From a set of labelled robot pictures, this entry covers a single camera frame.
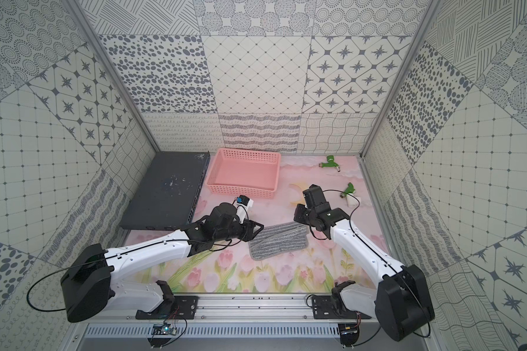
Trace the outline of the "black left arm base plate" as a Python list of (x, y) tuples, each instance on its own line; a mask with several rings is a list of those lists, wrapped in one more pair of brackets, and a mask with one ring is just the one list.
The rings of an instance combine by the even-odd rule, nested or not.
[(196, 295), (178, 295), (173, 300), (163, 301), (153, 312), (136, 312), (136, 320), (173, 320), (184, 318), (193, 320), (198, 308), (199, 297)]

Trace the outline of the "grey striped square dishcloth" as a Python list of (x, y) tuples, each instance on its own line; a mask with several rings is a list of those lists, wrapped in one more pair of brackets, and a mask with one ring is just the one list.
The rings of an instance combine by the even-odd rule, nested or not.
[(308, 234), (308, 227), (296, 222), (265, 227), (249, 242), (250, 257), (255, 261), (262, 261), (306, 249)]

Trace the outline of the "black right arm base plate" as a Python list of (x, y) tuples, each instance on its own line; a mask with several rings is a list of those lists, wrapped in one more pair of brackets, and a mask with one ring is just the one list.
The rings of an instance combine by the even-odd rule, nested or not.
[(305, 303), (311, 308), (315, 320), (357, 320), (358, 314), (349, 311), (331, 295), (310, 294)]

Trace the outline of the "white plastic pipe elbow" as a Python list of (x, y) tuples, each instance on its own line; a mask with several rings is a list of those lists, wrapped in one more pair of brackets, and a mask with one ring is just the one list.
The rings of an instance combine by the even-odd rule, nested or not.
[(347, 195), (345, 198), (346, 198), (347, 206), (350, 208), (357, 208), (361, 204), (359, 197), (355, 197), (353, 195)]

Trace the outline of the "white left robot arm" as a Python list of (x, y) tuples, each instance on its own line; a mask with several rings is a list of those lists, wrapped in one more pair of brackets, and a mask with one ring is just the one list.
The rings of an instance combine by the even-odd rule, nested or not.
[(104, 249), (86, 247), (60, 280), (67, 319), (88, 320), (108, 310), (134, 310), (140, 319), (170, 317), (177, 302), (168, 282), (125, 282), (142, 270), (193, 257), (218, 241), (249, 242), (264, 226), (247, 217), (245, 206), (221, 203), (211, 214), (159, 238), (132, 246)]

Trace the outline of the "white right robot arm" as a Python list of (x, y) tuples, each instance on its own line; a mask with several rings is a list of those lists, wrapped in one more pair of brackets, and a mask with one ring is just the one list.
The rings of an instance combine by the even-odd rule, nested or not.
[(305, 204), (295, 210), (294, 221), (323, 233), (345, 250), (365, 271), (376, 289), (344, 282), (332, 296), (350, 312), (374, 317), (381, 329), (399, 342), (435, 319), (427, 280), (416, 265), (405, 266), (361, 233), (342, 209), (333, 209), (324, 191), (313, 184), (302, 192)]

